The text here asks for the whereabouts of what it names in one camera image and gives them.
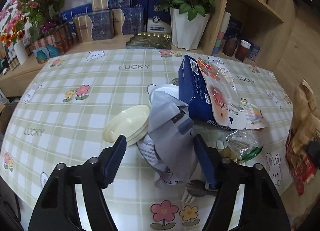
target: tablecloth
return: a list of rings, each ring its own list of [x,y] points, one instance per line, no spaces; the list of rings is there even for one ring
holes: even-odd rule
[[[102,131],[108,121],[126,108],[148,104],[147,86],[177,78],[185,54],[122,49],[50,59],[12,115],[1,149],[0,175],[33,208],[46,175],[60,162],[67,166],[79,165],[98,156],[107,146]],[[188,55],[204,57],[195,53]],[[239,96],[259,106],[268,123],[263,131],[254,133],[264,148],[248,165],[261,162],[270,176],[277,176],[279,181],[275,185],[281,193],[292,182],[284,158],[292,119],[291,101],[272,72],[232,60],[221,58],[221,61],[235,78]],[[220,129],[196,122],[194,131],[201,133],[209,146],[217,146]],[[159,189],[154,185],[156,178],[137,147],[128,147],[114,183],[103,191],[118,229],[141,231],[162,226],[162,230],[185,230],[188,224],[183,223],[190,222],[194,223],[192,230],[201,230],[214,197],[198,198],[192,205],[185,205],[181,202],[184,187]],[[81,187],[77,185],[76,190],[83,228],[90,230]],[[238,192],[231,227],[237,225],[242,196],[243,188]],[[175,212],[174,220],[169,214],[157,221],[155,211],[162,207]],[[184,212],[189,209],[193,215],[186,220]]]

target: metal bolt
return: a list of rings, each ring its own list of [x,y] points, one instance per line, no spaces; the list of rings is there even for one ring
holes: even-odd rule
[[[57,170],[62,170],[64,168],[65,164],[64,163],[59,163],[57,165]]]
[[[228,157],[223,157],[222,158],[222,162],[225,163],[225,164],[228,164],[228,163],[231,162],[231,160]]]
[[[254,166],[255,166],[255,168],[256,168],[257,170],[262,170],[262,169],[263,169],[263,165],[260,164],[260,163],[256,163]]]
[[[95,163],[98,162],[98,158],[97,158],[97,157],[91,157],[91,158],[89,159],[89,162],[90,162],[91,164],[95,164]]]

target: white planter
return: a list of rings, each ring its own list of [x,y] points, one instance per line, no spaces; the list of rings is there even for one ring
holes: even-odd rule
[[[18,61],[20,64],[23,64],[29,58],[26,48],[24,47],[23,41],[18,40],[17,43],[14,45],[14,51],[17,55]]]
[[[170,8],[170,14],[172,44],[186,50],[197,49],[210,14],[197,14],[192,21],[188,20],[188,13],[179,14],[179,9]]]

